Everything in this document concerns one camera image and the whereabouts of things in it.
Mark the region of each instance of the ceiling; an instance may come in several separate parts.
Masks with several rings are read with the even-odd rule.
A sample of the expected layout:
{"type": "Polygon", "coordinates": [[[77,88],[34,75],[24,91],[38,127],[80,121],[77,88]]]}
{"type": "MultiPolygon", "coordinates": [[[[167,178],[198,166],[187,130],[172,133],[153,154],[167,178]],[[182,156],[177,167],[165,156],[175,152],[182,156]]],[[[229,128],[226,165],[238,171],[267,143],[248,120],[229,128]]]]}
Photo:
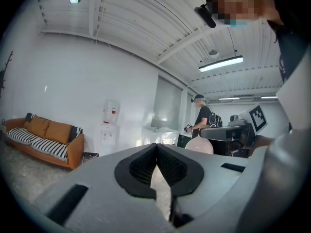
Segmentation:
{"type": "Polygon", "coordinates": [[[194,12],[205,0],[35,0],[42,32],[88,37],[125,49],[162,68],[210,102],[256,99],[282,86],[275,33],[264,20],[211,29],[194,12]],[[216,58],[209,55],[215,49],[216,58]],[[242,55],[244,62],[205,73],[199,67],[242,55]]]}

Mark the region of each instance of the pink object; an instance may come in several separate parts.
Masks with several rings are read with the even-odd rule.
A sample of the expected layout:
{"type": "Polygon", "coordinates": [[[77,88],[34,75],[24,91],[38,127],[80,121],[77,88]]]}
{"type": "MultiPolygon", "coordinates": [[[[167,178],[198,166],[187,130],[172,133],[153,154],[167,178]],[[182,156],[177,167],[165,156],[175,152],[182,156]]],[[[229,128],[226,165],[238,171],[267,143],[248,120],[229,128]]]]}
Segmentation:
{"type": "Polygon", "coordinates": [[[199,135],[188,142],[186,149],[207,154],[214,153],[211,142],[205,138],[200,137],[199,135]]]}

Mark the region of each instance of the black cable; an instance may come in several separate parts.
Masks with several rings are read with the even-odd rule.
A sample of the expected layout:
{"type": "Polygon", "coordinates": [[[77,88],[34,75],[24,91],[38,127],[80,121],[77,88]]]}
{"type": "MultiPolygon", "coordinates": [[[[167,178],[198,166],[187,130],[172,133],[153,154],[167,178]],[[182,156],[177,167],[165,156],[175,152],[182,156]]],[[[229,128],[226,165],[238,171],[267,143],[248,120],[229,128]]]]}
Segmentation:
{"type": "Polygon", "coordinates": [[[95,156],[85,155],[85,156],[84,156],[84,159],[85,159],[86,161],[88,161],[88,160],[94,159],[95,157],[98,157],[98,154],[95,155],[95,156]]]}
{"type": "Polygon", "coordinates": [[[202,46],[202,44],[201,44],[201,42],[198,40],[198,43],[201,45],[201,47],[202,47],[202,49],[203,49],[203,51],[207,54],[207,56],[208,56],[208,53],[205,51],[205,49],[203,48],[203,46],[202,46]]]}
{"type": "Polygon", "coordinates": [[[228,31],[229,31],[230,38],[231,38],[231,41],[232,41],[232,46],[233,46],[233,50],[234,50],[234,56],[237,56],[237,54],[236,54],[236,52],[235,52],[235,47],[234,47],[234,44],[233,44],[233,40],[232,40],[232,36],[231,36],[231,33],[230,33],[229,28],[228,28],[228,31]]]}

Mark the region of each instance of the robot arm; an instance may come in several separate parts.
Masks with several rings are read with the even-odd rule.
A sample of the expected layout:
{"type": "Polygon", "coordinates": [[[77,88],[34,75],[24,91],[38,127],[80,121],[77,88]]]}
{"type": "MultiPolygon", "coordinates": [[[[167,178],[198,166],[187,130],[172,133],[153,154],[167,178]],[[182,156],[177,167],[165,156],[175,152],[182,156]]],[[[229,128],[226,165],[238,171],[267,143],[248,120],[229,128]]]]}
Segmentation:
{"type": "Polygon", "coordinates": [[[230,117],[228,127],[207,128],[200,131],[202,138],[217,141],[240,141],[242,149],[251,149],[256,137],[268,125],[259,104],[230,117]]]}
{"type": "Polygon", "coordinates": [[[265,231],[285,211],[285,218],[297,215],[288,209],[303,201],[297,197],[310,175],[310,133],[293,130],[251,159],[162,144],[99,157],[36,199],[44,215],[35,214],[35,222],[50,232],[265,231]],[[156,165],[171,188],[169,221],[150,188],[156,165]]]}

